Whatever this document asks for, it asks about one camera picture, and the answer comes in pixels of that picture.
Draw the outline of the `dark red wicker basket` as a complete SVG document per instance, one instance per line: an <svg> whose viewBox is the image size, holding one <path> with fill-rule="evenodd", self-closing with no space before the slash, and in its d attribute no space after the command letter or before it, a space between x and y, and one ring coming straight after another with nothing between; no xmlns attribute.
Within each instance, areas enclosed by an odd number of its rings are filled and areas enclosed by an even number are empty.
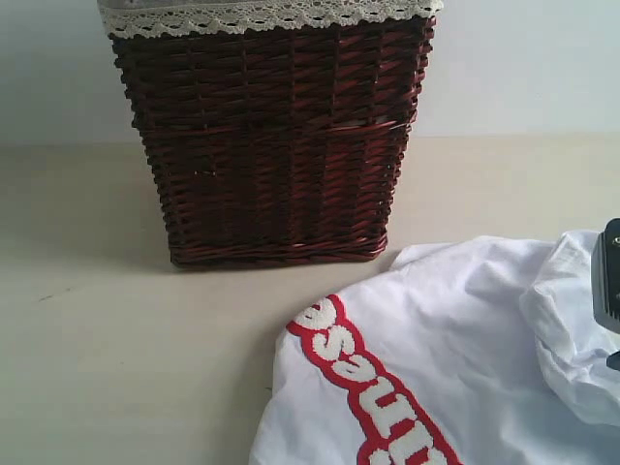
<svg viewBox="0 0 620 465"><path fill-rule="evenodd" d="M380 255L435 25L114 38L172 263Z"/></svg>

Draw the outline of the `white t-shirt red lettering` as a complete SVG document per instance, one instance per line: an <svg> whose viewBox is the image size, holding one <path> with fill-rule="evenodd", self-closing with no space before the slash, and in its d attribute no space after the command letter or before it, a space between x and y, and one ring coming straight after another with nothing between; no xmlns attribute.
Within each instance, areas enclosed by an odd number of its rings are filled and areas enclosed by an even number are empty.
<svg viewBox="0 0 620 465"><path fill-rule="evenodd" d="M404 249L278 339L253 464L615 464L597 235Z"/></svg>

